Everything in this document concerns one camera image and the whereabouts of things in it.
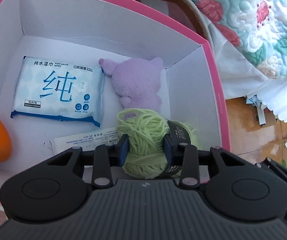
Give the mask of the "blue wet wipes pack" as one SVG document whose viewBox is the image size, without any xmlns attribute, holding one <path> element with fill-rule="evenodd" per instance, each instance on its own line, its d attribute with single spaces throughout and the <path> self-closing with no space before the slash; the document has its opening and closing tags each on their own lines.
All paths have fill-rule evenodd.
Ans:
<svg viewBox="0 0 287 240">
<path fill-rule="evenodd" d="M 11 117 L 91 122 L 99 127 L 103 87 L 104 73 L 99 66 L 24 56 Z"/>
</svg>

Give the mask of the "purple plush toy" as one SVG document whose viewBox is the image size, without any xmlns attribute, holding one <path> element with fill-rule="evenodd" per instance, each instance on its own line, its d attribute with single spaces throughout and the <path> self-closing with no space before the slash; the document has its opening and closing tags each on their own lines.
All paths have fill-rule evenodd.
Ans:
<svg viewBox="0 0 287 240">
<path fill-rule="evenodd" d="M 164 68 L 161 58 L 131 58 L 121 63 L 99 59 L 98 63 L 104 74 L 111 77 L 113 89 L 120 97 L 123 108 L 161 110 L 162 100 L 157 95 Z"/>
</svg>

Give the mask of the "green yarn ball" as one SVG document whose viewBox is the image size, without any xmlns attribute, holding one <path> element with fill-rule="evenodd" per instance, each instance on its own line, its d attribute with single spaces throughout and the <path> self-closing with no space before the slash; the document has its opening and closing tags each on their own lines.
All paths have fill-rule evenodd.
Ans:
<svg viewBox="0 0 287 240">
<path fill-rule="evenodd" d="M 117 114 L 117 134 L 128 135 L 123 170 L 138 179 L 180 176 L 181 167 L 168 165 L 163 138 L 170 132 L 167 119 L 151 109 L 126 108 Z"/>
</svg>

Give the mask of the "floral quilt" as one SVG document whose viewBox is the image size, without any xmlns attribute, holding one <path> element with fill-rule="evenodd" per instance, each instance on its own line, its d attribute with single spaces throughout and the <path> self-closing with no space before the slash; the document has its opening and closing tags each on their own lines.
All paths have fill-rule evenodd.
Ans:
<svg viewBox="0 0 287 240">
<path fill-rule="evenodd" d="M 287 77 L 287 0 L 191 0 L 262 74 Z"/>
</svg>

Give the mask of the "checkered rug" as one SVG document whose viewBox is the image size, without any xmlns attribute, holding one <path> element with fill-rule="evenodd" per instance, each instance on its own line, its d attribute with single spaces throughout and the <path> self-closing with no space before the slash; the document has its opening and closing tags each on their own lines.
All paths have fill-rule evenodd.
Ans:
<svg viewBox="0 0 287 240">
<path fill-rule="evenodd" d="M 169 16 L 175 21 L 188 27 L 198 35 L 208 40 L 211 47 L 211 33 L 208 25 L 203 18 L 203 14 L 198 10 L 195 3 L 191 0 L 136 0 L 140 3 L 148 5 L 159 12 Z"/>
</svg>

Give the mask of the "white bed skirt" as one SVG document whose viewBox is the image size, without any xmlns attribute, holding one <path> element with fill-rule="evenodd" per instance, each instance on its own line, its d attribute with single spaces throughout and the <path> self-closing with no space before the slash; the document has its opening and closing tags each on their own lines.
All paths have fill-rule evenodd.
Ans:
<svg viewBox="0 0 287 240">
<path fill-rule="evenodd" d="M 284 107 L 277 112 L 281 113 L 282 121 L 287 121 L 287 79 L 269 79 L 260 74 L 259 70 L 246 63 L 246 58 L 228 44 L 228 40 L 219 29 L 215 30 L 215 24 L 210 23 L 206 16 L 200 16 L 206 30 L 206 36 L 211 37 L 211 45 L 214 45 L 214 55 L 218 71 L 223 82 L 224 96 L 233 99 L 241 96 L 259 95 L 264 103 L 269 103 L 268 108 L 276 113 L 278 107 Z"/>
</svg>

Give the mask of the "small white tissue pack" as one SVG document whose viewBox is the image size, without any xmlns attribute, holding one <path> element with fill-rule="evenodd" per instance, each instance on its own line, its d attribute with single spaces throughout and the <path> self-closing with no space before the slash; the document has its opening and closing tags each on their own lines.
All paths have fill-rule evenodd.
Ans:
<svg viewBox="0 0 287 240">
<path fill-rule="evenodd" d="M 50 143 L 54 154 L 59 154 L 72 147 L 81 147 L 84 151 L 93 151 L 99 145 L 117 144 L 118 135 L 117 129 L 113 127 L 55 138 Z"/>
</svg>

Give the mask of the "pink cardboard box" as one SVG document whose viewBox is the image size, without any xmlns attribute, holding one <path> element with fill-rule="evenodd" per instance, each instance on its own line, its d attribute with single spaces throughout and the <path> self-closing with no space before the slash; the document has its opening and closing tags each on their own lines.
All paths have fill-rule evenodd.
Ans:
<svg viewBox="0 0 287 240">
<path fill-rule="evenodd" d="M 12 140 L 0 187 L 52 157 L 57 138 L 115 127 L 126 82 L 159 78 L 160 114 L 189 124 L 198 148 L 230 149 L 210 41 L 135 0 L 0 0 L 0 120 Z"/>
</svg>

